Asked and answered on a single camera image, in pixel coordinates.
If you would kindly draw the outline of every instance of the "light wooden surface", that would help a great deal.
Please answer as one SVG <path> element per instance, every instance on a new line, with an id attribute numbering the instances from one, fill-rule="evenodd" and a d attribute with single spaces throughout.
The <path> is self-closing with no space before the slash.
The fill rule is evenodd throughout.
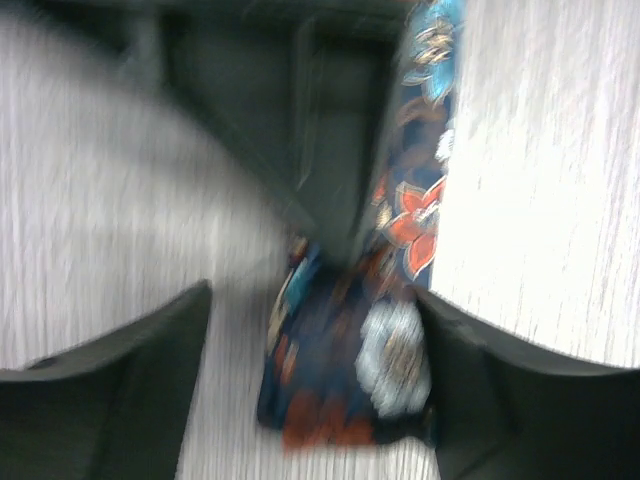
<path id="1" fill-rule="evenodd" d="M 434 289 L 535 342 L 639 366 L 640 2 L 469 3 Z M 215 141 L 64 37 L 0 14 L 0 367 L 208 277 L 181 478 L 437 478 L 415 444 L 285 458 L 256 428 L 283 226 Z"/>

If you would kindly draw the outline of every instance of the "black object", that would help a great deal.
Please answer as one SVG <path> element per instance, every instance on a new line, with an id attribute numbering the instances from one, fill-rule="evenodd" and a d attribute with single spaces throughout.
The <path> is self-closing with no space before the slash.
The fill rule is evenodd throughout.
<path id="1" fill-rule="evenodd" d="M 442 480 L 640 478 L 640 370 L 553 353 L 420 298 Z"/>
<path id="2" fill-rule="evenodd" d="M 0 478 L 175 477 L 212 292 L 171 303 L 25 371 L 0 371 Z"/>
<path id="3" fill-rule="evenodd" d="M 354 263 L 385 147 L 408 2 L 39 0 L 210 129 L 318 242 Z"/>

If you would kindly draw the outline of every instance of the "cloth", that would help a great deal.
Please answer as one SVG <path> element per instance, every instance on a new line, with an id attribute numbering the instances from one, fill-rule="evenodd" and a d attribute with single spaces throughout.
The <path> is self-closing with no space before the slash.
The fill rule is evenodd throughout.
<path id="1" fill-rule="evenodd" d="M 274 306 L 258 421 L 289 449 L 433 446 L 428 352 L 413 286 L 429 287 L 453 143 L 463 0 L 419 3 L 408 22 L 388 162 L 372 198 L 369 248 L 356 268 L 322 264 L 300 239 Z"/>

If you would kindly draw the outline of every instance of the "blue flower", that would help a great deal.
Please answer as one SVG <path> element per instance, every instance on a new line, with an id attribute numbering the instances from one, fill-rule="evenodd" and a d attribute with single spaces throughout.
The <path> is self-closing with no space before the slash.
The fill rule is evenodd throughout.
<path id="1" fill-rule="evenodd" d="M 453 87 L 457 36 L 462 23 L 463 0 L 436 0 L 421 4 L 410 17 L 411 60 L 403 84 L 421 85 L 430 101 L 441 101 Z"/>

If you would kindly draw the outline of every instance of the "folded cloth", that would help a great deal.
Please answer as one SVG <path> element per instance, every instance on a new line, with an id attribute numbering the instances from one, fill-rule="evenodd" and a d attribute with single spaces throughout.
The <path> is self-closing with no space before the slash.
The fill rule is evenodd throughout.
<path id="1" fill-rule="evenodd" d="M 287 448 L 433 446 L 437 411 L 413 287 L 429 288 L 453 144 L 452 97 L 463 0 L 412 9 L 400 106 L 372 198 L 377 224 L 356 268 L 322 264 L 305 240 L 274 306 L 258 420 Z"/>

